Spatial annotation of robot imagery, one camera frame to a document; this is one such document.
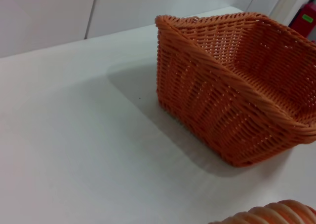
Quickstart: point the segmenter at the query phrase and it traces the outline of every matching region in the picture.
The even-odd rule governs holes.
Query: woven basket
[[[158,16],[160,105],[234,166],[316,140],[316,47],[265,15]]]
[[[316,224],[316,211],[300,202],[284,200],[210,224]]]

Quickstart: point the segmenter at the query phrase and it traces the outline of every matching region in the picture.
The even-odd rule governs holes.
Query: red object
[[[307,37],[316,25],[316,4],[305,5],[298,17],[294,20],[291,28],[304,37]]]

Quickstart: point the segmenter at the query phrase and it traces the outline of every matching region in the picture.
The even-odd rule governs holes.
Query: woven texture
[[[316,224],[316,211],[300,202],[284,200],[237,213],[210,224]]]
[[[234,166],[316,140],[316,47],[265,15],[158,16],[160,105]]]

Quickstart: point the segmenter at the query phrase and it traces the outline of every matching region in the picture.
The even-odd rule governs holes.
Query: orange wicker basket
[[[284,200],[210,224],[316,224],[316,211],[300,202]]]
[[[158,16],[160,105],[234,166],[316,140],[316,46],[258,13]]]

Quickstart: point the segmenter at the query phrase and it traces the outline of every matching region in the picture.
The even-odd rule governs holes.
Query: cabinet door
[[[0,57],[84,39],[93,0],[0,0]]]
[[[146,26],[156,15],[188,16],[234,6],[269,14],[278,0],[96,0],[88,37]]]
[[[290,24],[297,11],[309,0],[279,0],[271,17],[285,25]]]

